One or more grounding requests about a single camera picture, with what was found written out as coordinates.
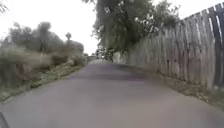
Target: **bush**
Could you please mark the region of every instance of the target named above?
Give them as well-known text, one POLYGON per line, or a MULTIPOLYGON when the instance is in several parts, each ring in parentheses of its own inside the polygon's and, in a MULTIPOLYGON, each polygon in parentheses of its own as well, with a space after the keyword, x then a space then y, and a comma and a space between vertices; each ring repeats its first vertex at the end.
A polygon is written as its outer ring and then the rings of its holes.
POLYGON ((54 53, 51 55, 53 65, 60 65, 62 63, 66 63, 68 60, 68 55, 54 53))
POLYGON ((69 61, 72 66, 85 65, 85 57, 82 55, 72 55, 69 57, 69 61))
POLYGON ((48 56, 10 46, 0 48, 0 85, 20 84, 31 76, 31 72, 49 67, 48 56))

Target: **paved path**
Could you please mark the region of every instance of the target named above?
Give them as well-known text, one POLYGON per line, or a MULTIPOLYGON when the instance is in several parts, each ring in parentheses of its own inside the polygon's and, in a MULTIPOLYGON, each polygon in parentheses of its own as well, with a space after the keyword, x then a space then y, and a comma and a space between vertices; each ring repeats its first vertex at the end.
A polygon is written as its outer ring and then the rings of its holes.
POLYGON ((90 64, 3 105, 11 128, 224 128, 224 113, 113 64, 90 64))

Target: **distant tree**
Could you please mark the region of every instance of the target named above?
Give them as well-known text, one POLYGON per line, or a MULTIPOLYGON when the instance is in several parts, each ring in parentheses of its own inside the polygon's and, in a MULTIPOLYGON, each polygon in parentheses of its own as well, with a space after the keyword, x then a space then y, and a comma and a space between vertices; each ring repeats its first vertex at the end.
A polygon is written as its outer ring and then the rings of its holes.
POLYGON ((69 32, 65 36, 67 37, 67 40, 70 40, 72 37, 71 33, 69 33, 69 32))
POLYGON ((46 52, 47 51, 47 42, 48 37, 50 35, 50 28, 51 24, 49 22, 41 22, 37 27, 37 33, 40 41, 40 51, 46 52))

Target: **weathered wooden fence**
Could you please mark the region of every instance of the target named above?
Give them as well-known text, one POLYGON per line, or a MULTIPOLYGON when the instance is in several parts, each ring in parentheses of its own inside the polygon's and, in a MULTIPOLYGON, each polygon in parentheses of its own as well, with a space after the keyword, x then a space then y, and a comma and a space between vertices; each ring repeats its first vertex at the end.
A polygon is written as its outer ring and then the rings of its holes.
POLYGON ((125 63, 209 88, 224 87, 223 6, 205 9, 180 21, 175 28, 142 39, 122 55, 125 63))

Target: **overcast sky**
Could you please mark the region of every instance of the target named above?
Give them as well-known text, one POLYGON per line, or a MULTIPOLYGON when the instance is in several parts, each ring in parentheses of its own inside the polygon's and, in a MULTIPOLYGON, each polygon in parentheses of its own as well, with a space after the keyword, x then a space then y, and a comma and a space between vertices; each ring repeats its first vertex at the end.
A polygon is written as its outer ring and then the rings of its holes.
MULTIPOLYGON (((180 17, 184 18, 224 0, 169 0, 180 5, 180 17)), ((41 21, 49 21, 52 31, 62 39, 70 32, 72 39, 84 44, 86 53, 93 53, 97 40, 91 37, 95 21, 93 5, 81 0, 3 0, 10 9, 0 15, 0 37, 8 32, 13 22, 35 28, 41 21)))

